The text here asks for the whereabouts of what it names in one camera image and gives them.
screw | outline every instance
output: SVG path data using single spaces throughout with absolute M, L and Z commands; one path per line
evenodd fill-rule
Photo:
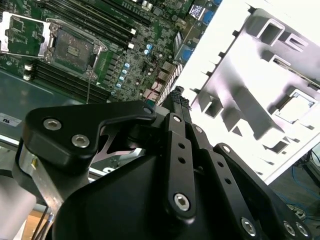
M 283 225 L 284 225 L 285 229 L 288 231 L 288 233 L 290 233 L 292 236 L 296 235 L 295 230 L 287 221 L 283 221 Z
M 177 116 L 173 116 L 173 119 L 176 120 L 177 122 L 181 122 L 181 119 Z
M 53 118 L 49 118 L 49 119 L 44 120 L 43 126 L 46 129 L 51 130 L 51 131 L 59 130 L 62 127 L 61 122 L 59 122 L 58 120 L 53 119 Z
M 230 148 L 227 146 L 222 146 L 223 150 L 225 150 L 228 154 L 231 152 Z
M 252 223 L 246 219 L 245 217 L 242 217 L 241 218 L 241 224 L 242 224 L 242 227 L 243 229 L 252 237 L 254 237 L 257 232 L 256 232 L 256 229 L 255 227 L 252 225 Z
M 99 49 L 100 49 L 100 46 L 98 46 L 98 45 L 94 45 L 93 46 L 93 54 L 97 54 L 98 52 L 99 52 Z
M 299 222 L 296 222 L 296 226 L 299 229 L 300 233 L 302 233 L 305 237 L 308 237 L 307 230 Z
M 195 126 L 195 130 L 197 130 L 201 134 L 204 132 L 199 126 Z
M 71 139 L 73 145 L 75 145 L 78 148 L 85 149 L 89 146 L 90 141 L 89 138 L 87 138 L 85 135 L 77 134 L 74 135 Z
M 177 193 L 176 195 L 174 195 L 174 203 L 177 205 L 177 207 L 181 210 L 181 211 L 188 211 L 190 208 L 190 203 L 188 198 L 181 194 L 181 193 Z

dimm slot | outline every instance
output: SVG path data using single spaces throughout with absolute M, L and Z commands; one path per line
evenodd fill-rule
M 97 14 L 94 14 L 89 10 L 84 9 L 81 5 L 78 5 L 78 4 L 75 4 L 72 1 L 66 1 L 66 0 L 59 0 L 59 1 L 58 0 L 54 0 L 54 1 L 55 2 L 59 2 L 60 1 L 61 3 L 63 2 L 64 6 L 66 8 L 69 8 L 69 9 L 71 9 L 73 11 L 74 10 L 78 11 L 79 13 L 82 14 L 83 18 L 87 18 L 88 20 L 91 21 L 92 24 L 94 24 L 94 22 L 96 22 L 97 24 L 100 25 L 99 26 L 100 28 L 102 28 L 104 31 L 116 36 L 117 38 L 122 39 L 124 41 L 128 41 L 128 42 L 130 41 L 132 35 L 129 34 L 125 29 L 120 28 L 118 26 L 114 27 L 114 24 L 111 25 L 112 22 L 107 21 L 107 20 L 105 20 L 103 18 L 101 19 L 101 16 L 99 16 Z
M 110 14 L 110 13 L 101 11 L 100 9 L 97 9 L 92 5 L 88 5 L 88 7 L 91 8 L 92 10 L 96 11 L 96 13 L 101 15 L 103 18 L 110 19 L 111 21 L 114 21 L 116 24 L 118 24 L 119 26 L 123 27 L 128 32 L 131 32 L 131 29 L 135 28 L 134 26 L 130 25 L 129 23 L 127 23 L 124 20 L 122 21 L 120 19 L 114 18 L 114 16 L 112 16 L 112 14 Z
M 114 2 L 113 0 L 102 0 L 104 3 L 110 5 L 111 7 L 117 9 L 119 12 L 122 12 L 124 15 L 127 15 L 131 18 L 133 18 L 135 21 L 145 25 L 146 27 L 149 27 L 151 22 L 148 19 L 145 19 L 144 17 L 135 14 L 131 10 L 122 7 L 117 2 Z
M 36 66 L 37 66 L 38 69 L 43 69 L 45 71 L 49 71 L 53 75 L 58 75 L 58 76 L 60 76 L 62 78 L 68 78 L 71 81 L 75 82 L 77 85 L 83 86 L 84 88 L 88 87 L 88 83 L 86 81 L 83 81 L 83 80 L 79 79 L 78 77 L 72 76 L 67 72 L 58 70 L 56 67 L 53 67 L 50 64 L 46 64 L 46 63 L 38 61 Z M 92 85 L 92 90 L 97 92 L 97 93 L 99 93 L 100 96 L 105 96 L 106 93 L 108 93 L 108 91 L 106 91 L 106 90 L 104 90 L 102 88 L 99 88 L 99 87 L 97 87 L 95 85 Z
M 43 82 L 50 82 L 58 86 L 58 88 L 63 88 L 65 92 L 77 93 L 81 95 L 82 99 L 85 101 L 88 92 L 88 83 L 77 77 L 74 77 L 66 72 L 56 69 L 43 62 L 38 62 L 36 65 L 35 77 Z M 105 103 L 110 93 L 106 90 L 98 88 L 95 85 L 90 86 L 91 99 L 95 99 L 96 102 Z
M 75 89 L 73 85 L 67 84 L 65 82 L 60 82 L 56 78 L 51 77 L 50 75 L 46 75 L 41 72 L 38 72 L 35 77 L 36 77 L 35 82 L 40 81 L 41 83 L 48 84 L 48 85 L 56 88 L 57 90 L 63 91 L 64 93 L 69 94 L 71 97 L 76 98 L 76 99 L 80 99 L 84 102 L 87 100 L 86 92 L 83 90 Z M 105 101 L 102 101 L 101 99 L 93 96 L 92 94 L 89 96 L 89 102 L 90 103 L 105 103 Z
M 94 14 L 93 17 L 100 19 L 102 23 L 106 23 L 124 34 L 132 34 L 132 28 L 134 27 L 125 22 L 124 20 L 117 19 L 112 14 L 103 12 L 102 10 L 98 9 L 94 4 L 90 4 L 87 1 L 78 0 L 78 2 L 81 3 L 78 4 L 78 6 L 83 8 L 86 11 L 86 13 L 92 12 L 92 14 Z
M 66 12 L 64 9 L 60 8 L 59 6 L 55 5 L 55 4 L 51 4 L 49 2 L 47 2 L 45 4 L 45 7 L 50 10 L 51 12 L 62 16 L 64 19 L 69 20 L 70 22 L 74 23 L 77 26 L 80 26 L 90 32 L 92 32 L 93 34 L 95 34 L 96 36 L 99 36 L 101 38 L 107 39 L 115 44 L 117 44 L 118 46 L 127 49 L 128 48 L 128 44 L 126 42 L 123 42 L 122 40 L 118 40 L 116 38 L 114 38 L 112 35 L 107 35 L 103 30 L 98 29 L 97 27 L 94 27 L 92 25 L 89 25 L 86 20 L 77 20 L 75 18 L 73 18 L 73 16 L 69 15 L 68 12 Z

floor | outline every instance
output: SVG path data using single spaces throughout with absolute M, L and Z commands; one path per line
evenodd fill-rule
M 301 166 L 292 166 L 269 185 L 286 203 L 305 211 L 304 222 L 320 240 L 320 189 Z

green circuit board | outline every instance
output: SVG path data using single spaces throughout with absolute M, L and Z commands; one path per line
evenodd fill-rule
M 9 28 L 0 68 L 81 102 L 154 104 L 180 74 L 220 2 L 1 0 L 2 24 L 9 21 Z

cable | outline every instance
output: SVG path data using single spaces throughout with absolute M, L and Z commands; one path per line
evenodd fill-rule
M 48 209 L 49 209 L 49 207 L 47 206 L 47 207 L 45 208 L 45 210 L 44 210 L 41 218 L 40 218 L 40 221 L 39 221 L 38 225 L 36 226 L 36 228 L 35 228 L 35 230 L 34 230 L 34 233 L 33 233 L 33 235 L 32 235 L 31 240 L 35 240 L 35 239 L 36 239 L 36 237 L 37 237 L 37 235 L 38 235 L 39 228 L 41 227 L 41 224 L 42 224 L 42 222 L 43 222 L 43 220 L 44 220 L 44 218 L 45 218 L 45 216 L 46 216 L 46 214 L 47 214 L 47 212 L 48 212 Z
M 43 225 L 39 234 L 36 236 L 35 240 L 45 240 L 46 239 L 47 232 L 48 232 L 53 220 L 54 220 L 54 215 L 52 213 L 50 213 L 47 221 Z
M 313 155 L 315 155 L 316 159 L 318 159 L 318 162 L 319 162 L 319 165 L 320 165 L 320 159 L 319 159 L 318 155 L 313 150 L 311 150 L 311 152 L 313 153 Z
M 295 170 L 294 166 L 292 167 L 292 178 L 293 178 L 293 180 L 295 181 L 295 183 L 297 185 L 299 185 L 301 188 L 306 190 L 309 194 L 314 196 L 316 199 L 320 200 L 320 197 L 315 192 L 313 192 L 311 189 L 309 189 L 306 186 L 304 186 L 299 180 L 296 179 L 296 170 Z
M 148 94 L 148 96 L 146 96 L 145 98 L 145 103 L 148 101 L 148 98 L 150 97 L 151 94 L 153 94 L 155 92 L 155 90 L 159 87 L 159 66 L 158 66 L 158 63 L 157 61 L 154 61 L 154 64 L 155 64 L 155 68 L 156 68 L 156 86 L 155 88 L 151 88 L 151 92 Z

